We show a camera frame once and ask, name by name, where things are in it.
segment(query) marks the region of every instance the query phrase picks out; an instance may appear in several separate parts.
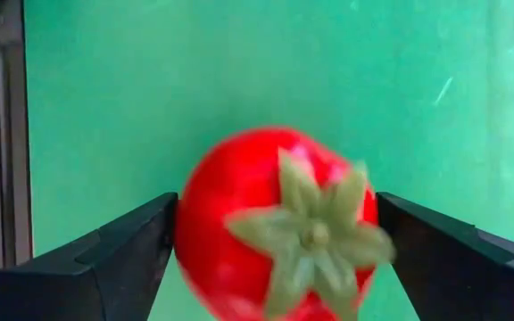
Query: green wall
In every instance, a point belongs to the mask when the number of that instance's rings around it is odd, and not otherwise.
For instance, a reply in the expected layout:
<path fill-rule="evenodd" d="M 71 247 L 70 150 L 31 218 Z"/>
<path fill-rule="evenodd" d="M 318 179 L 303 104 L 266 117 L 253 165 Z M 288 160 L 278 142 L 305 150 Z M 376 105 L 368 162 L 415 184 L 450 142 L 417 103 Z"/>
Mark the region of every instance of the green wall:
<path fill-rule="evenodd" d="M 499 96 L 512 72 L 495 41 L 512 26 L 490 28 L 506 16 L 489 2 L 26 0 L 36 253 L 180 190 L 210 146 L 262 124 L 514 238 L 514 91 Z M 151 319 L 211 320 L 173 261 Z M 361 319 L 417 320 L 390 267 Z"/>

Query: red tomato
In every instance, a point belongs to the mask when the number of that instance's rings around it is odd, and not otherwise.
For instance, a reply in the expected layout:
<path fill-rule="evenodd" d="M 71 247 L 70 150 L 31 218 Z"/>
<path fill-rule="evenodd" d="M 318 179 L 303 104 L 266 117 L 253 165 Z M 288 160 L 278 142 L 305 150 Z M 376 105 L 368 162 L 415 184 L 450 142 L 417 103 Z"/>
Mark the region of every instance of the red tomato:
<path fill-rule="evenodd" d="M 268 255 L 244 243 L 228 229 L 228 222 L 253 215 L 247 210 L 271 209 L 282 202 L 279 153 L 283 151 L 302 173 L 310 175 L 319 189 L 338 184 L 351 172 L 352 166 L 347 160 L 301 132 L 290 128 L 258 128 L 232 136 L 213 148 L 197 166 L 182 194 L 175 235 L 176 257 L 190 286 L 219 320 L 268 319 L 263 311 L 271 291 L 272 271 L 278 262 L 274 259 L 285 254 Z M 365 226 L 377 226 L 375 195 L 368 185 L 364 186 L 356 219 Z M 287 242 L 279 242 L 278 248 L 284 248 Z M 358 295 L 348 301 L 351 309 L 358 307 L 368 290 L 374 266 L 351 268 L 351 275 L 357 280 L 354 291 L 358 291 Z M 307 288 L 289 311 L 274 319 L 338 320 L 342 314 L 331 307 L 318 292 Z"/>

